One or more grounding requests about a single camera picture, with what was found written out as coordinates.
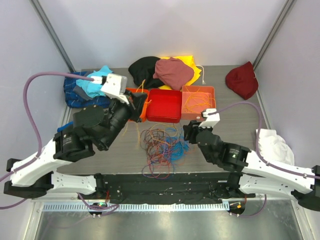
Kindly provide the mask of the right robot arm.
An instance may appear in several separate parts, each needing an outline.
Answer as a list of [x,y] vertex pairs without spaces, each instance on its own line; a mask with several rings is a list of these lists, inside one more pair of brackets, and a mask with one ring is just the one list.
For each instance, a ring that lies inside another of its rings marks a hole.
[[183,126],[184,140],[196,144],[208,163],[232,173],[233,180],[225,186],[230,197],[236,198],[242,193],[274,195],[296,200],[311,211],[320,210],[319,165],[305,168],[262,160],[258,152],[224,142],[212,130],[192,120]]

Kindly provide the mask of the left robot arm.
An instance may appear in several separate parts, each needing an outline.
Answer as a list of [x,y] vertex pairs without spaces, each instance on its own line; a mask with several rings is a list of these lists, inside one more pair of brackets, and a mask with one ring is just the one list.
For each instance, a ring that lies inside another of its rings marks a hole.
[[6,195],[36,199],[48,193],[79,193],[102,199],[108,190],[100,173],[67,175],[57,168],[92,157],[94,149],[108,151],[128,121],[141,122],[148,95],[125,91],[128,102],[112,99],[108,109],[90,105],[73,114],[73,124],[57,132],[40,154],[7,161],[9,181],[4,183]]

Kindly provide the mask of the orange plastic bin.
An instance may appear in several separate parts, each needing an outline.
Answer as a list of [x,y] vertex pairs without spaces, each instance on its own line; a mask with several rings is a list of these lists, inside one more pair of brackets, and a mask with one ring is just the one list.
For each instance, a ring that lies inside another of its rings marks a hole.
[[133,99],[132,97],[130,97],[129,99],[133,101],[134,106],[140,113],[140,122],[145,122],[147,120],[147,108],[149,105],[149,91],[147,89],[130,87],[127,87],[126,90],[131,92],[135,96],[135,99]]

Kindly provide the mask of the red plastic bin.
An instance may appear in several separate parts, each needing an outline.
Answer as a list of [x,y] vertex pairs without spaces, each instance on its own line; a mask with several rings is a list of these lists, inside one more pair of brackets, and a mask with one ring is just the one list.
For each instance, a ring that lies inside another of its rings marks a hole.
[[182,115],[182,92],[168,89],[151,89],[146,118],[150,122],[179,123]]

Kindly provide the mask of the black cloth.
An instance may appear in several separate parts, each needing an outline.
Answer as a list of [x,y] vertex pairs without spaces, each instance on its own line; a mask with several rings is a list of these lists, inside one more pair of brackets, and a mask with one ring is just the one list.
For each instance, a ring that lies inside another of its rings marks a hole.
[[145,80],[143,86],[146,89],[154,89],[164,86],[165,84],[158,78],[154,78],[156,62],[160,60],[156,56],[146,56],[132,63],[128,71],[133,77],[136,86],[140,86]]

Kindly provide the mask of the salmon plastic bin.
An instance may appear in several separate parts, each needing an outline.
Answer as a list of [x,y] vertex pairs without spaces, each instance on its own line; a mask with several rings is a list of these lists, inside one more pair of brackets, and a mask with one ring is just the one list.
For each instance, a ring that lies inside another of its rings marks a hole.
[[184,85],[182,87],[181,120],[202,120],[202,112],[216,108],[213,86]]

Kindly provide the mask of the dusty pink cloth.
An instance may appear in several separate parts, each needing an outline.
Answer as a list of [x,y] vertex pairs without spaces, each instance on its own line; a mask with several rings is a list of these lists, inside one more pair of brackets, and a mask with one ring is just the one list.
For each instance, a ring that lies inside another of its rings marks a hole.
[[154,79],[159,79],[166,86],[179,91],[194,76],[194,70],[182,60],[170,57],[155,63]]

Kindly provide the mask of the light blue cloth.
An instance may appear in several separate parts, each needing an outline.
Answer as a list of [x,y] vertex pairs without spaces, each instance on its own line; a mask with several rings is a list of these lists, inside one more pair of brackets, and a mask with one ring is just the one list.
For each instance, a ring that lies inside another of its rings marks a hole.
[[[87,75],[88,78],[91,77],[102,77],[113,73],[107,65],[104,65],[100,70],[94,71]],[[98,83],[93,83],[92,81],[77,79],[76,85],[84,90],[84,92],[90,97],[105,97],[105,93],[101,91],[102,85]]]

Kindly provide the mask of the grey cloth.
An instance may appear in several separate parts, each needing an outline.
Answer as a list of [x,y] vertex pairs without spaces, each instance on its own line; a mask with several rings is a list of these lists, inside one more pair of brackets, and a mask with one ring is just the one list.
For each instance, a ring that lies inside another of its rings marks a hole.
[[83,101],[90,101],[93,98],[88,96],[86,92],[78,85],[76,85],[72,90],[79,98],[83,99]]

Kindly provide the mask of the dark blue plaid cloth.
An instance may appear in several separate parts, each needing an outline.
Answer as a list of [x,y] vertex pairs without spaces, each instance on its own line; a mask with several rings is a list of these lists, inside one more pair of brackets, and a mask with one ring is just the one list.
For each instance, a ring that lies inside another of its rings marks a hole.
[[70,108],[84,108],[90,105],[97,105],[103,108],[108,108],[111,100],[106,96],[98,96],[89,101],[83,101],[74,92],[73,88],[76,86],[76,79],[65,77],[63,83],[63,90],[65,94],[66,105]]

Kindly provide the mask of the maroon cloth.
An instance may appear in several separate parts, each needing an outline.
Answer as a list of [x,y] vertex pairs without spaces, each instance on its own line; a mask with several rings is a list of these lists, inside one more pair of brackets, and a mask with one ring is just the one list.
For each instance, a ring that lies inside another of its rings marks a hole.
[[248,61],[232,69],[225,76],[225,84],[244,100],[250,99],[259,87],[252,63]]

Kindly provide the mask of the royal blue cloth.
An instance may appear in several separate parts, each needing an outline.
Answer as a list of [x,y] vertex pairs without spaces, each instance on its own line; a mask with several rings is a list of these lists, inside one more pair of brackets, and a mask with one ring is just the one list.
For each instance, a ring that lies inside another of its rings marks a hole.
[[68,133],[68,132],[70,132],[70,131],[72,131],[72,130],[73,130],[73,122],[70,121],[69,123],[67,123],[67,124],[59,127],[59,128],[57,129],[57,132],[58,132],[58,133],[61,133],[61,132],[63,132],[63,133]]

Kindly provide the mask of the white cloth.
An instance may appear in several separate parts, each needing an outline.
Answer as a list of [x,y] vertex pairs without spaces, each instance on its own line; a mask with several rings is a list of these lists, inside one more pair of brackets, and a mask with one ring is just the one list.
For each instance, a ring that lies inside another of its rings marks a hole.
[[275,129],[261,128],[257,134],[258,144],[255,151],[266,161],[278,161],[288,165],[295,165],[295,155],[286,141],[277,134]]

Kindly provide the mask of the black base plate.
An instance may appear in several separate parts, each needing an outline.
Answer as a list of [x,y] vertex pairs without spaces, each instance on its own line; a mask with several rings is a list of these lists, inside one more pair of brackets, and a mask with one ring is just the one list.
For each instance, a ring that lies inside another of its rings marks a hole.
[[174,173],[149,178],[142,174],[100,174],[98,190],[85,200],[110,200],[112,204],[218,204],[223,199],[254,198],[240,191],[240,175],[227,172]]

